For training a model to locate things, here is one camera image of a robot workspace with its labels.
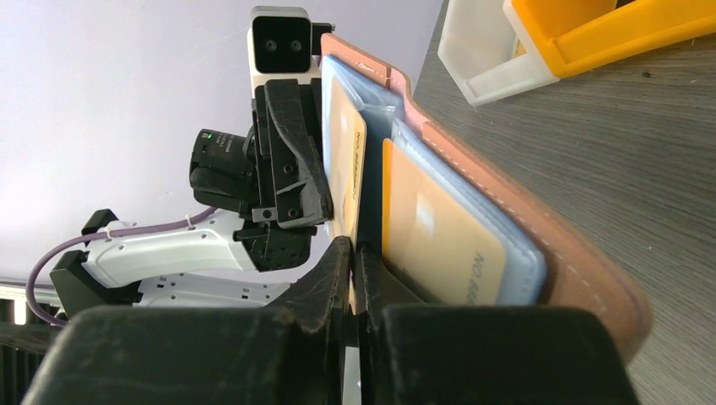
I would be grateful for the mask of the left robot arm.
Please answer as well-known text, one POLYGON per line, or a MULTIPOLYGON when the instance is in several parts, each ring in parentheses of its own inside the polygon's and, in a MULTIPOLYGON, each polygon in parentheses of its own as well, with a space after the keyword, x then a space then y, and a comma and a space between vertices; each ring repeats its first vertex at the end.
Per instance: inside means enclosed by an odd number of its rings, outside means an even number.
POLYGON ((289 287, 258 273, 305 264, 332 216, 320 141, 322 84, 272 79, 252 99, 245 136, 204 129, 189 183, 202 213, 140 226, 94 212, 50 272, 68 316, 98 305, 250 307, 289 287))

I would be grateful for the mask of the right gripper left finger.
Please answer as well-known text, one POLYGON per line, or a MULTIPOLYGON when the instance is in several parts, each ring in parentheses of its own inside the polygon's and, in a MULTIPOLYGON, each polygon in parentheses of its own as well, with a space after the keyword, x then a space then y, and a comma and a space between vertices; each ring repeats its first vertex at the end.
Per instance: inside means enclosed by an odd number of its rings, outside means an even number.
POLYGON ((50 349, 27 404, 339 404, 351 243, 257 309, 104 306, 50 349))

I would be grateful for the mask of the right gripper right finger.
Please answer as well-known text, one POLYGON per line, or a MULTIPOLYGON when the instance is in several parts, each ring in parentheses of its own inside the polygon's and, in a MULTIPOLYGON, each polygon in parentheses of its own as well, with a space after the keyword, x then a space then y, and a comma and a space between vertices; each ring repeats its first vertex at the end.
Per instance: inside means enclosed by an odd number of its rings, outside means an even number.
POLYGON ((367 244, 355 252, 365 404, 635 404, 610 334, 554 306, 428 305, 367 244))

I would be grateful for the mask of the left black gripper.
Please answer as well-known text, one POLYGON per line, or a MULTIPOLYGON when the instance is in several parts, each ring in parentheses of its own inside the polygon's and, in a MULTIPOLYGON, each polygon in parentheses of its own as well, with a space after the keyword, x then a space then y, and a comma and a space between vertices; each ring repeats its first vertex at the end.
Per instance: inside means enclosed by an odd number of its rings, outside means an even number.
POLYGON ((197 202, 234 212, 241 245, 259 272, 299 267, 311 255, 319 224, 333 217, 320 149, 319 79, 273 79, 252 101, 252 126, 239 136, 201 130, 189 183, 197 202))

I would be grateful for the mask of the gold striped card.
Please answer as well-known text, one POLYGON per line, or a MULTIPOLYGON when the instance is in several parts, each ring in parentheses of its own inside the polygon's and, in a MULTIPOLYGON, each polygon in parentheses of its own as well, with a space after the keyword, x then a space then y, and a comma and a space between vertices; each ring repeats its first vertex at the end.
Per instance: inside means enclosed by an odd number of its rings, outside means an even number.
POLYGON ((366 124, 338 79, 330 82, 328 95, 326 174, 334 206, 329 234, 347 236, 357 247, 366 124))

